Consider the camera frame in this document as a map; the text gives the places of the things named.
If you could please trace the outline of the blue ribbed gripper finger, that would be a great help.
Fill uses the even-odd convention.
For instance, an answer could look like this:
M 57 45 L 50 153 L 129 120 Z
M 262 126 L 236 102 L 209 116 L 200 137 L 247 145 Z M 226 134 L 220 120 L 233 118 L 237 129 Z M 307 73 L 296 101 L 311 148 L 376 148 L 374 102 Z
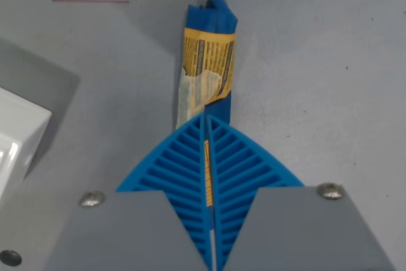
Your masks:
M 393 270 L 342 185 L 304 186 L 208 116 L 218 270 Z
M 210 270 L 204 118 L 166 138 L 99 206 L 79 208 L 46 270 Z

